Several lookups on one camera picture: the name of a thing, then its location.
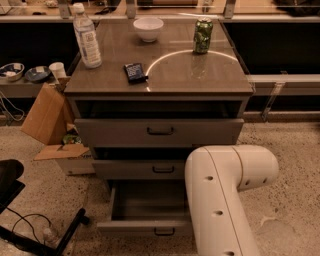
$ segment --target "drawer pull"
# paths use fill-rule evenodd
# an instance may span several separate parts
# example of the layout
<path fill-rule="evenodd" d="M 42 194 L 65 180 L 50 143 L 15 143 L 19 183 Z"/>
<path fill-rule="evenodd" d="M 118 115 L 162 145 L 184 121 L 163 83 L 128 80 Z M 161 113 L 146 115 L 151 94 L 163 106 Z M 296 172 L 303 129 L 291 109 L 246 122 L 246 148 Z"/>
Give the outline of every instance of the drawer pull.
<path fill-rule="evenodd" d="M 157 168 L 152 166 L 152 171 L 155 173 L 173 173 L 174 172 L 174 166 L 171 168 Z"/>
<path fill-rule="evenodd" d="M 175 228 L 172 228 L 171 232 L 168 232 L 168 230 L 157 230 L 157 228 L 153 230 L 156 236 L 173 236 L 175 231 Z"/>
<path fill-rule="evenodd" d="M 171 127 L 169 131 L 156 131 L 150 127 L 147 127 L 147 133 L 149 135 L 172 135 L 173 132 L 174 132 L 173 127 Z"/>

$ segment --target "cardboard box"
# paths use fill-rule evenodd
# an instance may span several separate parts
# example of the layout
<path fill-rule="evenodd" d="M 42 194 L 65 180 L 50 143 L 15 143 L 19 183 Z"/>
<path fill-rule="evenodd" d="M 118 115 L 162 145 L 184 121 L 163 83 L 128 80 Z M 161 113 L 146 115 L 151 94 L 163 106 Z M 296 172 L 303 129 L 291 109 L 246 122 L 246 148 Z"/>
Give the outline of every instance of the cardboard box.
<path fill-rule="evenodd" d="M 93 158 L 90 151 L 79 157 L 60 158 L 56 159 L 56 161 L 66 175 L 95 173 L 92 166 Z"/>
<path fill-rule="evenodd" d="M 43 84 L 21 131 L 45 145 L 61 144 L 67 134 L 67 124 L 74 123 L 74 115 L 64 95 L 54 87 Z"/>
<path fill-rule="evenodd" d="M 61 144 L 63 136 L 67 134 L 67 127 L 72 126 L 73 122 L 74 115 L 65 96 L 54 86 L 45 83 L 21 131 L 46 145 L 34 160 L 56 159 L 67 174 L 94 173 L 92 157 L 85 157 L 90 154 L 88 147 L 82 144 Z"/>

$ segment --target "terrazzo floor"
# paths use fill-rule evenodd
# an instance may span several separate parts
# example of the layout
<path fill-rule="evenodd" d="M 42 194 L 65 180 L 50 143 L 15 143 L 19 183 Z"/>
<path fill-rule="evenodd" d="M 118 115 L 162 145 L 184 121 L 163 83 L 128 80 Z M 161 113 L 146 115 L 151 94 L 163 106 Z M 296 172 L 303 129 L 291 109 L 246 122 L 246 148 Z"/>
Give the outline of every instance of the terrazzo floor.
<path fill-rule="evenodd" d="M 279 161 L 278 179 L 270 186 L 241 192 L 241 201 L 261 256 L 318 256 L 320 252 L 320 124 L 246 123 L 238 144 L 260 145 Z M 67 176 L 54 160 L 33 161 L 43 145 L 20 131 L 19 126 L 0 127 L 0 160 L 14 158 L 24 164 L 20 181 L 26 187 L 10 204 L 21 215 L 47 216 L 63 234 L 77 211 L 84 207 L 91 219 L 81 225 L 64 255 L 70 256 L 191 256 L 197 255 L 193 237 L 110 237 L 96 223 L 108 210 L 105 187 L 94 174 Z M 19 220 L 5 210 L 0 225 L 12 229 Z M 31 216 L 42 239 L 45 219 Z M 15 231 L 32 237 L 23 222 Z M 30 255 L 0 240 L 1 256 Z"/>

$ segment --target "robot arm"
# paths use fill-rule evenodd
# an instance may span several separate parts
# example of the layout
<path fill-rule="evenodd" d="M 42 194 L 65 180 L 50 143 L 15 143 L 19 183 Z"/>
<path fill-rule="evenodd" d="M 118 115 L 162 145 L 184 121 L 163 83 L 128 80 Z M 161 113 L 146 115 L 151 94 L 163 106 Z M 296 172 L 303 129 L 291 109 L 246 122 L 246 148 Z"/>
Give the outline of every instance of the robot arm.
<path fill-rule="evenodd" d="M 238 191 L 270 184 L 275 156 L 259 146 L 206 146 L 187 159 L 185 180 L 200 256 L 258 256 Z"/>

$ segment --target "electrical cord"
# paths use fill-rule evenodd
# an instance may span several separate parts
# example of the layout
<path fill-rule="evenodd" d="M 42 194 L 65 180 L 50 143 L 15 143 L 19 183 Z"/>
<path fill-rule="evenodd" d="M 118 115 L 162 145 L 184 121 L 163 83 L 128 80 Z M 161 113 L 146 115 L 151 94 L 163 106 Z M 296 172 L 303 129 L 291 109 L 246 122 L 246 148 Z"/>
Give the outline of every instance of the electrical cord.
<path fill-rule="evenodd" d="M 3 205 L 3 204 L 1 204 L 1 203 L 0 203 L 0 205 L 1 205 L 2 208 L 7 209 L 8 211 L 10 211 L 10 212 L 12 212 L 12 213 L 14 213 L 14 214 L 16 214 L 17 216 L 20 217 L 20 219 L 19 219 L 18 221 L 16 221 L 15 224 L 13 225 L 13 227 L 12 227 L 11 233 L 12 233 L 13 236 L 16 236 L 15 233 L 14 233 L 14 229 L 15 229 L 16 225 L 17 225 L 21 220 L 24 220 L 24 221 L 31 227 L 32 234 L 33 234 L 34 238 L 36 239 L 36 241 L 37 241 L 39 244 L 41 244 L 41 245 L 45 245 L 45 241 L 44 241 L 43 243 L 40 242 L 40 240 L 38 239 L 38 237 L 37 237 L 36 234 L 35 234 L 35 229 L 34 229 L 33 225 L 32 225 L 26 218 L 27 218 L 27 217 L 30 217 L 30 216 L 39 216 L 39 217 L 42 217 L 42 218 L 44 218 L 44 219 L 46 219 L 46 220 L 48 221 L 49 227 L 51 227 L 51 226 L 52 226 L 52 223 L 51 223 L 51 221 L 49 220 L 49 218 L 47 218 L 46 216 L 44 216 L 44 215 L 42 215 L 42 214 L 39 214 L 39 213 L 32 213 L 32 214 L 27 214 L 27 215 L 25 215 L 25 216 L 22 216 L 22 215 L 19 214 L 18 212 L 10 209 L 9 207 L 7 207 L 7 206 L 5 206 L 5 205 Z M 20 247 L 19 247 L 16 243 L 14 243 L 14 242 L 13 242 L 13 245 L 14 245 L 18 250 L 21 250 L 21 251 L 29 251 L 29 250 L 31 249 L 31 248 L 20 248 Z"/>
<path fill-rule="evenodd" d="M 7 109 L 4 100 L 6 100 L 15 110 L 18 110 L 19 112 L 21 112 L 21 117 L 20 118 L 16 118 L 14 117 L 10 111 Z M 25 116 L 25 112 L 22 109 L 17 108 L 16 106 L 14 106 L 12 104 L 12 102 L 3 94 L 2 91 L 0 91 L 0 107 L 4 109 L 4 111 L 6 111 L 6 113 L 8 113 L 8 115 L 10 116 L 10 118 L 12 118 L 14 121 L 21 121 L 24 116 Z"/>

